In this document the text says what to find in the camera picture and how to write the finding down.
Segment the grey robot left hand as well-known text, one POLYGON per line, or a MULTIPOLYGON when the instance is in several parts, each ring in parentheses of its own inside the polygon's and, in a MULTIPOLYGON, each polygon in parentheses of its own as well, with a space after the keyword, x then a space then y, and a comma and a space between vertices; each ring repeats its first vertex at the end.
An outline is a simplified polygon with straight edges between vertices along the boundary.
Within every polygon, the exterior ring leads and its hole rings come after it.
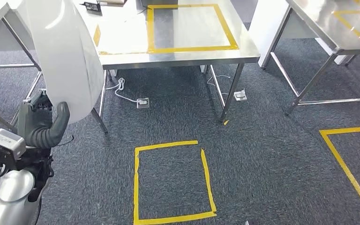
POLYGON ((58 103, 57 117, 53 120, 52 107, 46 89, 38 89, 20 103, 17 134, 25 139, 27 146, 50 149, 61 142, 70 110, 66 102, 58 103))

